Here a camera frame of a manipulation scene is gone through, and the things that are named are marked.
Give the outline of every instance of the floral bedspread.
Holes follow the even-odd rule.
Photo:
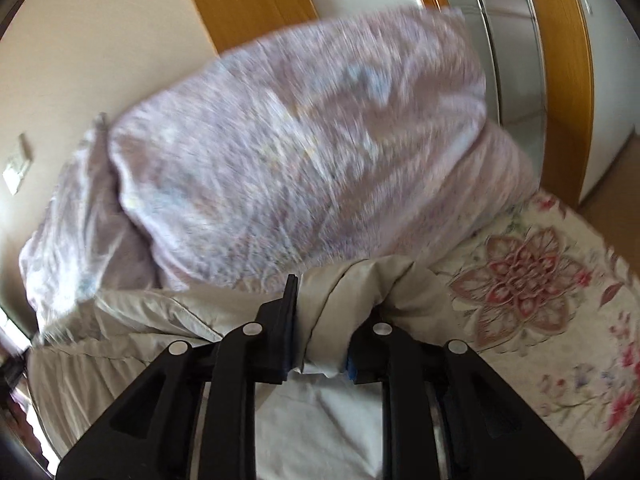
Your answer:
[[[433,270],[470,345],[593,472],[640,404],[640,284],[628,264],[539,192]]]

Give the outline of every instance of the pillowcase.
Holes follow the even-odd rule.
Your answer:
[[[393,253],[430,264],[537,187],[484,88],[457,10],[283,30],[113,125],[120,201],[170,288],[272,292]]]
[[[150,288],[149,247],[118,202],[104,115],[63,168],[45,219],[20,252],[20,273],[40,331],[99,288]]]

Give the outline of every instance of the beige fabric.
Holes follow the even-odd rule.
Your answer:
[[[31,392],[53,447],[64,455],[169,343],[217,341],[253,320],[271,299],[212,286],[181,294],[99,293],[31,353]],[[446,288],[408,258],[305,273],[296,355],[305,375],[292,372],[282,386],[261,385],[256,392],[261,478],[372,478],[380,472],[380,390],[335,377],[344,369],[351,334],[380,303],[385,318],[421,340],[442,344],[462,335]]]

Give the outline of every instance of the white cabinet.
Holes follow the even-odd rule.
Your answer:
[[[593,135],[580,200],[640,130],[640,40],[615,0],[580,0],[593,59]]]

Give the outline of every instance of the floor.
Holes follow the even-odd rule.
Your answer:
[[[640,136],[633,136],[578,212],[640,274]]]

